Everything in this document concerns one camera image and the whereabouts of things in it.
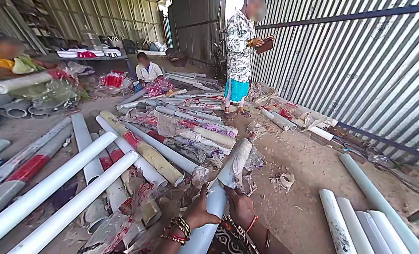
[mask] dusty floor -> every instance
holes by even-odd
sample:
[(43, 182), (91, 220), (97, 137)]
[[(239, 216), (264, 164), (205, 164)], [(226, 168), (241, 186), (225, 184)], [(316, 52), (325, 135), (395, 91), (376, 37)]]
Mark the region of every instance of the dusty floor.
[[(155, 60), (155, 62), (166, 65), (166, 69), (173, 69), (167, 61)], [(198, 70), (193, 66), (186, 68), (186, 71)], [(115, 112), (114, 106), (120, 100), (121, 98), (109, 97), (80, 104), (80, 113), (86, 118), (91, 132), (98, 130), (98, 124), (93, 118), (95, 111)], [(12, 145), (0, 154), (0, 158), (8, 159), (15, 155), (22, 147), (36, 140), (64, 117), (64, 115), (55, 115), (42, 120), (6, 120), (0, 127), (0, 138), (12, 141)], [(252, 199), (260, 220), (295, 254), (335, 253), (318, 191), (322, 188), (330, 189), (336, 196), (348, 198), (356, 210), (367, 210), (372, 207), (339, 161), (337, 151), (311, 141), (308, 134), (297, 131), (283, 133), (261, 117), (254, 116), (254, 119), (264, 122), (265, 126), (271, 126), (267, 134), (254, 142), (266, 159), (266, 166), (252, 174), (252, 179), (258, 186)], [(240, 130), (238, 138), (247, 137), (246, 126), (250, 121), (251, 119), (237, 116), (231, 122), (231, 125)], [(73, 144), (59, 151), (24, 191), (48, 176), (75, 152)], [(360, 167), (404, 219), (419, 209), (419, 195), (405, 188), (393, 176), (378, 171), (369, 163)], [(286, 170), (292, 172), (296, 178), (288, 194), (283, 190), (274, 189), (269, 180), (269, 177), (284, 173)], [(44, 222), (50, 214), (48, 211), (45, 205), (40, 206), (0, 240), (0, 254), (8, 252)], [(71, 228), (72, 225), (63, 230), (41, 253), (75, 254), (83, 242), (73, 242), (70, 239), (85, 240), (88, 235), (81, 230), (76, 231), (78, 237), (73, 236), (72, 233), (68, 233)], [(412, 229), (419, 236), (419, 230), (413, 226)]]

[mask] woman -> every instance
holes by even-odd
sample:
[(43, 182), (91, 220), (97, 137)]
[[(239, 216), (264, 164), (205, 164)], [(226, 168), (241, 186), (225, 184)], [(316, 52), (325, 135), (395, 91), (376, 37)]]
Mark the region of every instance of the woman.
[(32, 72), (55, 68), (56, 64), (31, 59), (23, 53), (24, 44), (13, 37), (0, 37), (0, 80), (25, 76)]
[(155, 79), (163, 78), (161, 68), (157, 64), (150, 62), (150, 58), (144, 52), (137, 54), (137, 61), (139, 64), (136, 66), (136, 75), (139, 84), (134, 89), (136, 93), (142, 90), (146, 84)]
[[(254, 249), (260, 254), (291, 254), (280, 243), (255, 215), (253, 201), (244, 195), (238, 188), (224, 187), (230, 203), (230, 216), (222, 221), (215, 215), (206, 211), (206, 192), (204, 185), (200, 196), (187, 208), (182, 218), (175, 218), (171, 228), (164, 230), (162, 240), (154, 253), (176, 254), (181, 245), (189, 240), (190, 231), (208, 223), (219, 224), (208, 253), (219, 254), (253, 254)], [(255, 247), (250, 244), (244, 235), (252, 239)]]

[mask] patterned dress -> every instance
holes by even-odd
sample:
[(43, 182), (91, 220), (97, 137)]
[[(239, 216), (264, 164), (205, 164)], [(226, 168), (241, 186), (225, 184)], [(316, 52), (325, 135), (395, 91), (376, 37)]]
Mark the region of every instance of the patterned dress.
[(225, 97), (238, 103), (246, 97), (251, 78), (253, 47), (247, 41), (256, 38), (255, 26), (240, 10), (231, 17), (227, 26), (227, 88)]

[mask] person in yellow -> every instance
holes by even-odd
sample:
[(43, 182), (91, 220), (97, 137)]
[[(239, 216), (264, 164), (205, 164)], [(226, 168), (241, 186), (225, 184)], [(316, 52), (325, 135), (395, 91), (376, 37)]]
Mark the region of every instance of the person in yellow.
[(31, 59), (23, 53), (24, 44), (13, 37), (0, 37), (0, 80), (25, 76), (44, 69), (55, 68), (56, 64)]

